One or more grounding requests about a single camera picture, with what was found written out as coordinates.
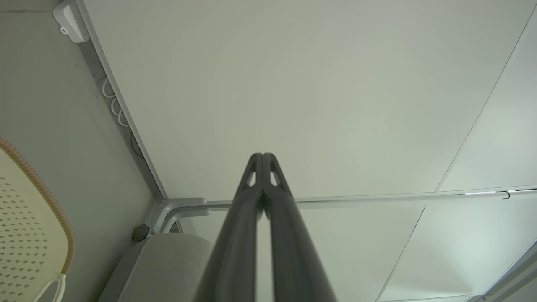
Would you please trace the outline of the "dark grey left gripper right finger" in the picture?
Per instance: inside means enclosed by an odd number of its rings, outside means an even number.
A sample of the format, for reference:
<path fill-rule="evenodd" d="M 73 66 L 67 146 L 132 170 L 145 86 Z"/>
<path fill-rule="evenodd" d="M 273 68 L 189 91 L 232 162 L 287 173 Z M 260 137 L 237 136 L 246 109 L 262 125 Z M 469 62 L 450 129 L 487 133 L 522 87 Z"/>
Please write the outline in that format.
<path fill-rule="evenodd" d="M 262 203 L 270 220 L 274 300 L 335 302 L 336 297 L 276 156 L 263 154 Z"/>

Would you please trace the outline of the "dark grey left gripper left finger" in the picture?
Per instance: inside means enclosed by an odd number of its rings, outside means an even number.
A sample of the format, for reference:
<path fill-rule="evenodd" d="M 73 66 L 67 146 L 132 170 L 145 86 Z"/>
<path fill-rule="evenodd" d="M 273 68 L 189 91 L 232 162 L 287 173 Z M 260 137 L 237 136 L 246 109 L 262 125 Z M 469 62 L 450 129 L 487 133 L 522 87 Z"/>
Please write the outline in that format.
<path fill-rule="evenodd" d="M 262 153 L 253 154 L 213 247 L 195 302 L 253 302 Z"/>

